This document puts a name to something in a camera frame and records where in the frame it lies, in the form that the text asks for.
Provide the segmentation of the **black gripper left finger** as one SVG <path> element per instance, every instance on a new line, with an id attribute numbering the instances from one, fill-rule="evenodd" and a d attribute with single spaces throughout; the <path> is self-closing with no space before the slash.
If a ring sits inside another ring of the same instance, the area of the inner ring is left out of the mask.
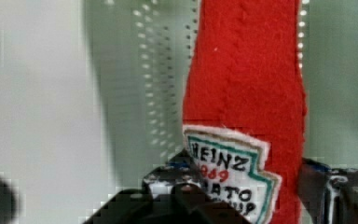
<path id="1" fill-rule="evenodd" d="M 200 170 L 182 150 L 124 189 L 84 224 L 251 224 L 231 205 L 206 194 Z"/>

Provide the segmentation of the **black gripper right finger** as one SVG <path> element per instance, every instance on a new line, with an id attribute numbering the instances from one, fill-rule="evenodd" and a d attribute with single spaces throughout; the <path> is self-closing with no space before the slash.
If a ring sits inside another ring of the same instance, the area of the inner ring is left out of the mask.
<path id="1" fill-rule="evenodd" d="M 298 196 L 313 224 L 358 224 L 358 169 L 304 159 Z"/>

